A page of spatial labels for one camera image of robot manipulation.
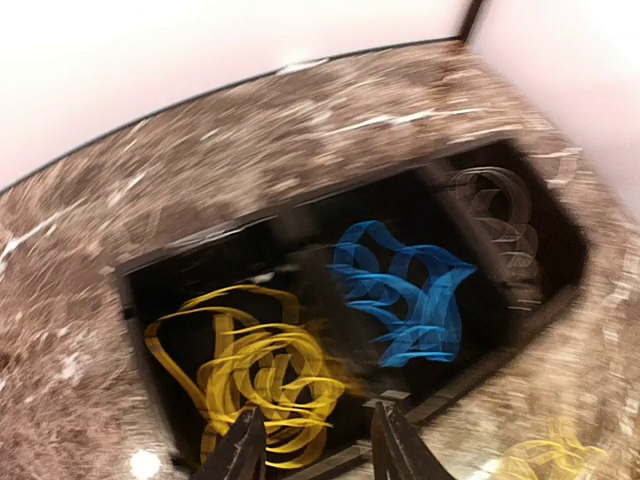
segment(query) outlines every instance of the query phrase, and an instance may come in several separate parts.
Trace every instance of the yellow cable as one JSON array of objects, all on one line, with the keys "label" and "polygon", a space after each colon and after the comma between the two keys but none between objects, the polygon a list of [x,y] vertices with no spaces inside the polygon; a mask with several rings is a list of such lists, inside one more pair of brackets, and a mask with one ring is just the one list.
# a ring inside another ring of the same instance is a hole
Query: yellow cable
[{"label": "yellow cable", "polygon": [[595,455],[607,455],[596,447],[584,447],[573,430],[553,420],[549,440],[529,440],[513,445],[502,457],[497,480],[538,480],[532,466],[546,466],[547,480],[575,480],[589,471],[588,462]]},{"label": "yellow cable", "polygon": [[[260,324],[242,310],[201,306],[233,290],[276,298],[282,304],[284,323]],[[163,322],[199,312],[213,314],[215,351],[214,358],[198,369],[196,384],[169,357],[157,335]],[[315,338],[294,325],[299,322],[299,315],[298,300],[288,292],[237,285],[189,300],[178,312],[161,317],[147,327],[147,347],[189,394],[207,422],[201,444],[203,463],[215,449],[217,437],[226,435],[245,408],[254,407],[259,407],[265,417],[267,452],[288,455],[301,452],[292,460],[270,460],[267,465],[300,468],[321,455],[327,427],[331,426],[326,419],[346,386],[331,375]],[[244,328],[234,330],[234,321]],[[256,363],[259,369],[252,380],[251,368]],[[284,383],[290,369],[297,378]],[[309,401],[299,399],[304,394]]]}]

